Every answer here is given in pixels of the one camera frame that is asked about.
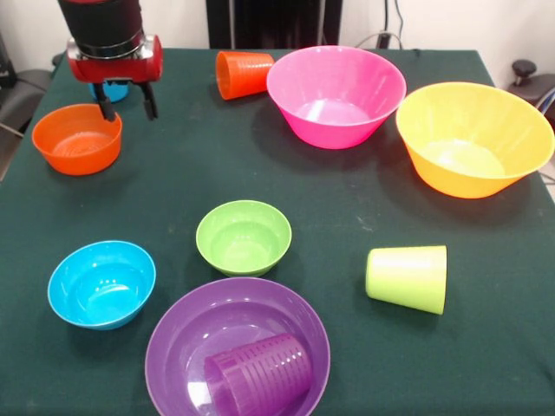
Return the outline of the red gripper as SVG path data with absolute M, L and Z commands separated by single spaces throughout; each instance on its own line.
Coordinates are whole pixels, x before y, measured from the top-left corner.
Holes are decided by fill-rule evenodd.
M 96 101 L 104 120 L 115 120 L 115 111 L 111 100 L 105 95 L 102 83 L 121 80 L 141 83 L 147 118 L 158 118 L 157 104 L 149 83 L 158 81 L 163 70 L 163 48 L 158 36 L 146 35 L 145 41 L 132 54 L 117 59 L 87 57 L 79 50 L 75 40 L 70 38 L 66 56 L 78 81 L 94 83 Z

